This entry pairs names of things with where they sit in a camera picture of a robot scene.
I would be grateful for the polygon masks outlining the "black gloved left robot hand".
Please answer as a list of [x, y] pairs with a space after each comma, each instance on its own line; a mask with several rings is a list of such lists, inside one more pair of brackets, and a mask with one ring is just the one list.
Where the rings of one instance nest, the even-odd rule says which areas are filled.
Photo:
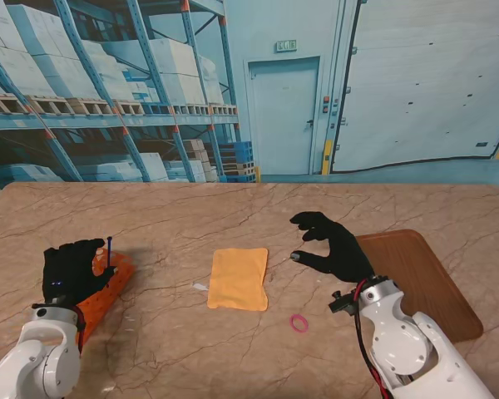
[[58, 249], [46, 249], [42, 275], [44, 303], [71, 308], [107, 286], [115, 267], [107, 266], [99, 276], [92, 271], [96, 251], [104, 245], [104, 239], [83, 239]]

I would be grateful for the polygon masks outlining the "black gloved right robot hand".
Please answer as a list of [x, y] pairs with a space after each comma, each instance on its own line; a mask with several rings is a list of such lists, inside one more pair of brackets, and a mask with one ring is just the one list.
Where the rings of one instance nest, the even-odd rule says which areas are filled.
[[327, 256], [296, 250], [290, 255], [294, 262], [320, 273], [332, 274], [345, 283], [361, 283], [375, 275], [355, 236], [340, 223], [332, 221], [319, 211], [298, 213], [290, 219], [290, 223], [304, 231], [304, 242], [329, 242]]

